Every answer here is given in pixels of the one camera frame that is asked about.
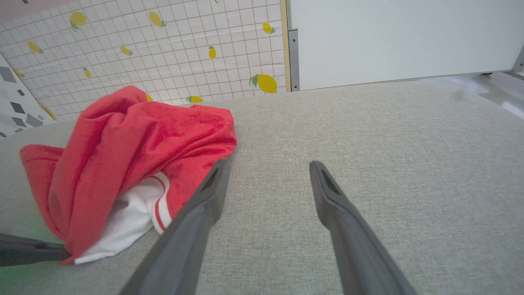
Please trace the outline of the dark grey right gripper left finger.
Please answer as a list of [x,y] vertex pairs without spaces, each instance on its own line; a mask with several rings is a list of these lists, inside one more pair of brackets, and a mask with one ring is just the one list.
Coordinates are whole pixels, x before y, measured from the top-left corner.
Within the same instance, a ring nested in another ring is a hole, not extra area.
[[223,211],[230,161],[219,159],[133,272],[122,295],[194,295],[208,234]]

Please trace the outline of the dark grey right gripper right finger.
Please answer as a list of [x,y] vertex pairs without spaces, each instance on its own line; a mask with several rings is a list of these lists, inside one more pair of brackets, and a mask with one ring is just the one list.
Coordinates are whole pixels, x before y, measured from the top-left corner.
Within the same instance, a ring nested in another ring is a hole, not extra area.
[[316,212],[329,230],[345,295],[414,295],[365,218],[320,161],[309,164]]

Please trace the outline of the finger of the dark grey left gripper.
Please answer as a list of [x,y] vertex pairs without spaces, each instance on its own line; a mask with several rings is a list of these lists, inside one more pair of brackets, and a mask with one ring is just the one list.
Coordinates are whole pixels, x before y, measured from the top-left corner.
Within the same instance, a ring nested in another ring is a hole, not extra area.
[[0,234],[0,266],[18,266],[68,259],[71,254],[60,243]]

